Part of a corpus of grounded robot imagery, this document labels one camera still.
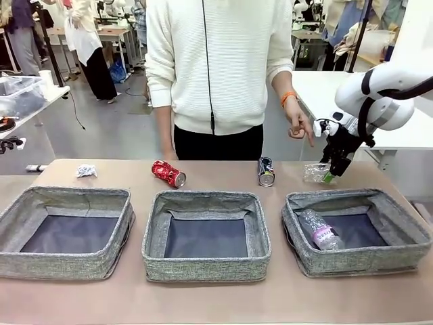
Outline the person's left hand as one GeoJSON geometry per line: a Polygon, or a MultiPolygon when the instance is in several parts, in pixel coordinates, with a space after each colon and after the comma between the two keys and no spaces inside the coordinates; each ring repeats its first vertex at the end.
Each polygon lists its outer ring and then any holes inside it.
{"type": "Polygon", "coordinates": [[[314,133],[309,117],[302,111],[298,101],[289,97],[284,104],[286,118],[291,124],[288,134],[293,139],[308,139],[311,147],[314,146],[314,133]]]}

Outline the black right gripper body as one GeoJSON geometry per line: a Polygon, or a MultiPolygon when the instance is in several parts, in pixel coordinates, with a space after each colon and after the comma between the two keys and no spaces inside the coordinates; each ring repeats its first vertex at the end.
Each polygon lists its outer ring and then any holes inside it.
{"type": "Polygon", "coordinates": [[[350,134],[348,129],[340,124],[334,127],[334,131],[333,135],[329,134],[326,138],[323,154],[330,153],[332,158],[353,156],[362,144],[361,138],[350,134]]]}

